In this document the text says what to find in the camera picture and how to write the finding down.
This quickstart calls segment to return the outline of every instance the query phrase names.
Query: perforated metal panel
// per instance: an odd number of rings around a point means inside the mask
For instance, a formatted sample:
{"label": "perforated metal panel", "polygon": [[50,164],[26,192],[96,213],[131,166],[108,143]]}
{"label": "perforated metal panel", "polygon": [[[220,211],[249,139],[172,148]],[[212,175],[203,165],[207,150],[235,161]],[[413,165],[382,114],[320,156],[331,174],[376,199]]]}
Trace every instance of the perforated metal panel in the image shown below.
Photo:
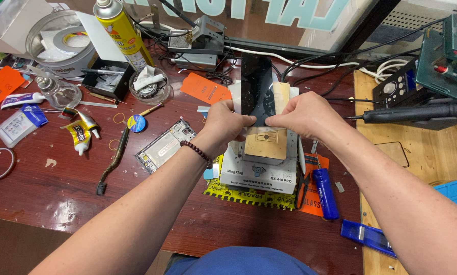
{"label": "perforated metal panel", "polygon": [[[413,14],[393,10],[381,24],[414,30],[440,18],[441,17],[436,18],[435,16],[424,16],[416,13]],[[434,24],[432,28],[437,31],[442,31],[442,22]]]}
{"label": "perforated metal panel", "polygon": [[[394,35],[394,37],[397,37],[400,35],[400,29],[402,33],[406,33],[408,31],[420,28],[421,26],[433,22],[437,19],[445,18],[449,15],[451,15],[451,11],[424,7],[402,0],[400,3],[398,3],[398,5],[396,5],[393,11],[391,11],[391,13],[383,20],[383,22],[380,25],[380,27],[382,28],[377,28],[378,33],[373,33],[370,36],[372,37],[373,35],[375,35],[374,37],[376,37],[376,34],[378,34],[378,36],[381,35],[383,37],[383,41],[378,42],[376,40],[368,40],[362,44],[360,49],[375,46],[377,43],[380,42],[389,41],[389,39],[387,39],[387,36],[393,36],[391,34],[393,31],[398,32],[398,35]],[[441,32],[442,22],[434,24],[432,28],[434,30]],[[421,43],[422,35],[412,35],[408,37],[408,41],[398,41],[397,43],[393,43],[392,45],[384,45],[383,47],[376,48],[372,51],[376,53],[396,54],[407,50],[420,48]]]}

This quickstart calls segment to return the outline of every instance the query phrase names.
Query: blue screwdriver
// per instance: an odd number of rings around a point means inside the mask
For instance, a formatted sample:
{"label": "blue screwdriver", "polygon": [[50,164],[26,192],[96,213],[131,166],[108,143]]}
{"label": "blue screwdriver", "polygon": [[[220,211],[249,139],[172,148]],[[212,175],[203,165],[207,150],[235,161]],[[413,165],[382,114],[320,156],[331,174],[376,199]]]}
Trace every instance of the blue screwdriver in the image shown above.
{"label": "blue screwdriver", "polygon": [[317,147],[315,146],[315,154],[317,155],[318,169],[313,171],[313,180],[316,183],[320,203],[322,204],[323,218],[326,220],[335,220],[339,218],[339,210],[335,203],[334,194],[330,186],[329,170],[322,169],[318,160]]}

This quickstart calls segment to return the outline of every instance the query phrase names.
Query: cloth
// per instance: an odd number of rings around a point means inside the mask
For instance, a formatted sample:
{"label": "cloth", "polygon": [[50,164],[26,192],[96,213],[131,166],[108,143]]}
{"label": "cloth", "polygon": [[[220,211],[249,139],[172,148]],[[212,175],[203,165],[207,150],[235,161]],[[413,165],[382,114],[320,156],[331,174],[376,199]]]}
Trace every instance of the cloth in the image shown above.
{"label": "cloth", "polygon": [[294,257],[267,247],[224,247],[201,258],[175,262],[165,275],[309,274],[317,275]]}

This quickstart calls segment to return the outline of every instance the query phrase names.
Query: orange label card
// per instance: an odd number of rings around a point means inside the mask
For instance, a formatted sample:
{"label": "orange label card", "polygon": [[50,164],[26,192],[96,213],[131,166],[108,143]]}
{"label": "orange label card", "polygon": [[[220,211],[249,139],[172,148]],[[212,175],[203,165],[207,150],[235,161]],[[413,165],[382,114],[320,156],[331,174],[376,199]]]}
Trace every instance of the orange label card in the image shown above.
{"label": "orange label card", "polygon": [[221,100],[232,99],[227,87],[192,72],[183,80],[180,90],[212,105]]}
{"label": "orange label card", "polygon": [[[329,169],[329,159],[324,158],[321,155],[318,155],[318,159],[320,160],[320,165],[322,165],[322,168]],[[323,217],[322,205],[320,204],[320,197],[318,196],[317,187],[315,186],[315,184],[313,184],[313,180],[311,178],[312,173],[315,169],[318,169],[316,155],[315,154],[305,154],[305,170],[306,170],[305,178],[309,177],[309,181],[308,181],[307,194],[305,195],[305,199],[303,199],[303,206],[300,209],[300,211]],[[303,191],[300,191],[300,194],[299,194],[299,197],[297,200],[298,203],[301,202],[302,196],[303,196]]]}
{"label": "orange label card", "polygon": [[25,79],[21,77],[20,72],[5,66],[0,70],[0,102],[16,88],[22,85]]}

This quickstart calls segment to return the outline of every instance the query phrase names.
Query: screwdriver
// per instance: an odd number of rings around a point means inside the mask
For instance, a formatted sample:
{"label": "screwdriver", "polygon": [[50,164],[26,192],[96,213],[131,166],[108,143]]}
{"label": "screwdriver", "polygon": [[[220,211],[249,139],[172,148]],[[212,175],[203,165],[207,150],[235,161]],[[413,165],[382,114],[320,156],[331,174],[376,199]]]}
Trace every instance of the screwdriver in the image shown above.
{"label": "screwdriver", "polygon": [[114,98],[111,98],[111,97],[105,97],[105,96],[103,96],[103,95],[101,95],[101,94],[97,94],[97,93],[94,93],[94,92],[89,92],[89,94],[92,95],[92,96],[94,96],[94,97],[97,97],[97,98],[100,98],[100,99],[109,101],[109,102],[111,102],[111,103],[118,104],[119,102],[121,102],[121,103],[126,104],[125,102],[119,101],[118,99],[114,99]]}
{"label": "screwdriver", "polygon": [[312,178],[316,183],[320,203],[322,204],[323,218],[326,220],[335,220],[339,218],[339,210],[335,203],[334,194],[330,186],[329,170],[322,168],[318,160],[317,147],[315,146],[315,154],[317,155],[318,169],[313,171]]}

